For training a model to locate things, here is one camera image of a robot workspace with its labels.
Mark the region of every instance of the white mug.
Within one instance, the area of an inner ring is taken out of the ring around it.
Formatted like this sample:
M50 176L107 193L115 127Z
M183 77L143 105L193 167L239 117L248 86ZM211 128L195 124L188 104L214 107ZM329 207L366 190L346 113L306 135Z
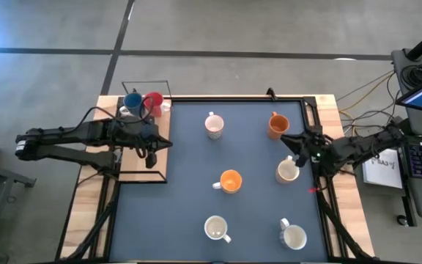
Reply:
M299 167L296 166L292 157L288 155L276 168L276 180L282 184L290 183L299 177L299 172Z
M220 216L211 216L204 223L204 232L213 240L224 238L227 243L231 242L231 238L227 235L227 223Z
M219 139L223 134L224 120L222 117L210 112L209 117L204 121L204 127L210 139Z
M287 219L281 219L279 225L281 226L279 240L283 246L294 250L299 250L306 246L307 234L302 227L289 224Z

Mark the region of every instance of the wooden board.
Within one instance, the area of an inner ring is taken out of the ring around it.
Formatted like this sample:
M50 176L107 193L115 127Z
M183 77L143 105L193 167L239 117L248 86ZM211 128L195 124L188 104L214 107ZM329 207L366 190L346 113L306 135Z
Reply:
M115 115L117 99L117 97L99 97L97 106L105 109L110 114ZM109 118L106 113L97 109L95 110L93 120L101 120L105 118ZM108 147L87 147L86 151L92 153L108 151ZM96 172L97 171L91 168L91 166L82 166L81 171L79 172L78 182L93 175ZM102 176L95 176L92 179L82 183L75 190L73 206L71 207L71 211L68 214L68 225L64 235L64 243L60 257L67 257L72 254L78 245L82 242L82 240L86 237L87 233L94 226L100 198L100 189L102 188L102 181ZM107 224L105 223L102 227L101 233L106 232L106 227Z
M207 97L255 97L261 98L262 95L207 95ZM320 122L323 126L323 132L328 136L337 139L344 136L341 127L340 116L338 114L338 108L336 106L336 100L333 95L278 95L280 98L284 97L302 97L302 96L314 96L317 101L317 109L319 113ZM182 95L174 96L178 97L202 97L200 95ZM100 96L97 105L107 109L109 112L116 110L116 102L118 96L106 95ZM106 115L103 113L95 113L95 118L105 118ZM95 149L88 148L88 151L95 151ZM95 171L89 167L83 167L81 170L80 180L88 177ZM67 257L77 245L85 238L87 233L90 231L94 224L95 214L97 212L97 204L99 201L101 177L94 177L93 179L83 183L75 191L73 200L73 207L69 212L69 223L65 235L65 240L62 248L61 257ZM347 228L348 232L352 235L360 247L368 254L374 255L374 249L372 248L369 230L364 216L363 207L360 201L358 193L358 187L356 180L351 175L337 175L333 179L333 185L335 187L336 199L338 202L338 209L341 215L341 221ZM341 256L338 248L337 234L334 226L329 226L330 238L332 241L334 255ZM99 248L97 254L101 255L103 246L105 243L105 228L100 234Z
M166 103L171 103L170 100L164 100ZM170 131L170 111L162 113L162 117L156 117L155 123L159 127L159 134L169 139ZM159 150L156 152L158 162L152 169L146 168L146 162L144 159L139 158L135 150L130 150L126 147L123 148L122 165L120 167L121 172L133 172L133 171L159 171L164 177L167 177L167 154L169 149ZM120 173L119 180L125 182L135 181L162 181L163 178L159 174L132 174L132 173Z

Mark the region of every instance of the blue mug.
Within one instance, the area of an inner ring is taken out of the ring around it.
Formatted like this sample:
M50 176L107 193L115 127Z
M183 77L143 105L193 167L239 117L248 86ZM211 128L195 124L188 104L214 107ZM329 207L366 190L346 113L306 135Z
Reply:
M133 92L127 94L123 98L123 106L120 107L120 113L122 115L133 115L139 117L142 100L143 96L140 93Z

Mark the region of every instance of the floor line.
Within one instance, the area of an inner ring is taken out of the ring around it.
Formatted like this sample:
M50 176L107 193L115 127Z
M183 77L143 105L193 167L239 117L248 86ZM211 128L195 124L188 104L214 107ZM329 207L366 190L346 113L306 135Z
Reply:
M123 40L125 39L126 29L128 27L128 23L130 22L130 16L131 16L131 13L133 12L134 3L135 3L135 0L128 0L125 14L123 15L122 25L120 26L118 37L116 38L114 52L111 55L110 63L108 64L108 68L107 68L107 73L105 75L105 78L103 79L100 95L107 95L108 91L110 90L111 80L114 77L116 63L118 62L120 49L122 48Z
M0 54L111 55L113 52L112 49L0 48Z
M252 51L147 51L123 50L121 56L170 56L170 57L223 57L223 58L261 58L261 59L339 59L391 61L390 55L381 54L306 54Z

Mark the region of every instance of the gray concrete floor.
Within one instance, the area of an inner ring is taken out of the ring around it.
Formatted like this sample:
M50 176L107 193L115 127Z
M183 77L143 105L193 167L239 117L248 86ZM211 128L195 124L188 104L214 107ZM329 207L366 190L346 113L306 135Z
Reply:
M126 3L0 1L0 47L112 49ZM419 0L137 0L122 49L389 54L421 38ZM13 190L18 200L1 220L0 255L8 254L10 263L54 258L79 170L62 161L19 161L15 136L33 127L76 124L95 105L109 61L97 55L0 54L0 166L38 179L33 189ZM121 56L109 94L124 93L121 81L167 79L173 94L262 94L272 87L277 93L339 97L391 69L390 62L376 61ZM162 84L134 87L166 91ZM396 79L390 87L398 90ZM338 106L351 105L366 91ZM358 116L390 102L382 85L349 112ZM405 116L402 107L396 113ZM379 114L360 124L385 121ZM398 197L361 189L361 199L376 255L422 263L422 219L419 227L400 227L394 218L403 213Z

